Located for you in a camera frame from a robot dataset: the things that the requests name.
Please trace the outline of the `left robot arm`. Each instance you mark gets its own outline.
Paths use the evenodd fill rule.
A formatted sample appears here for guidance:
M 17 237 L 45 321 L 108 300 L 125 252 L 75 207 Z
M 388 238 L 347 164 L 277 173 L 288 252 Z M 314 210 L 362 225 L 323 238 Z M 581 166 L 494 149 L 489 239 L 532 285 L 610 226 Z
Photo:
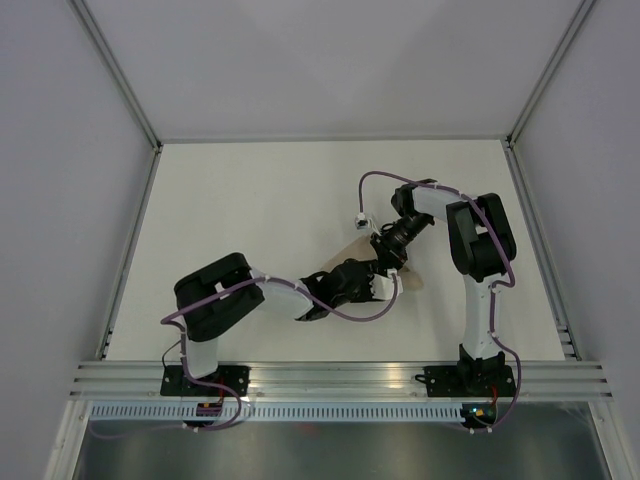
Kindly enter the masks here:
M 252 268 L 232 253 L 187 275 L 174 285 L 177 312 L 165 325 L 182 318 L 181 355 L 184 385 L 206 396 L 218 384 L 219 338 L 254 311 L 299 322 L 330 314 L 352 322 L 384 316 L 402 292 L 397 271 L 382 270 L 376 260 L 347 259 L 331 271 L 290 281 Z

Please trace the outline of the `beige cloth napkin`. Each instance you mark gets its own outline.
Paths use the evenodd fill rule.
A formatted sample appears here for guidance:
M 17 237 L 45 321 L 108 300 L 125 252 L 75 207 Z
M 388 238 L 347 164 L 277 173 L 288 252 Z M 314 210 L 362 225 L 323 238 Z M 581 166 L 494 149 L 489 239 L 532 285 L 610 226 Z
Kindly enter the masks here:
M 330 272 L 342 262 L 353 259 L 358 261 L 376 260 L 377 254 L 370 245 L 368 236 L 361 236 L 348 244 L 336 255 L 327 260 L 321 267 L 321 271 Z M 405 265 L 398 270 L 399 277 L 402 280 L 403 288 L 406 291 L 419 291 L 424 287 L 421 276 L 409 266 Z

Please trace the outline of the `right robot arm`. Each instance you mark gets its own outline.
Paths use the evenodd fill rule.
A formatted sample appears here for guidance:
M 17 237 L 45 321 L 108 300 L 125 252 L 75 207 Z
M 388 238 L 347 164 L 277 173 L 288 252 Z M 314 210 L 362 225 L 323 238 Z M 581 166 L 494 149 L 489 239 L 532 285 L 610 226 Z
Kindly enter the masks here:
M 454 377 L 478 395 L 509 372 L 497 335 L 500 294 L 515 285 L 515 239 L 500 197 L 471 197 L 432 179 L 397 188 L 391 204 L 399 218 L 383 225 L 370 243 L 383 267 L 400 269 L 409 244 L 437 220 L 448 229 L 451 259 L 463 276 L 466 325 Z

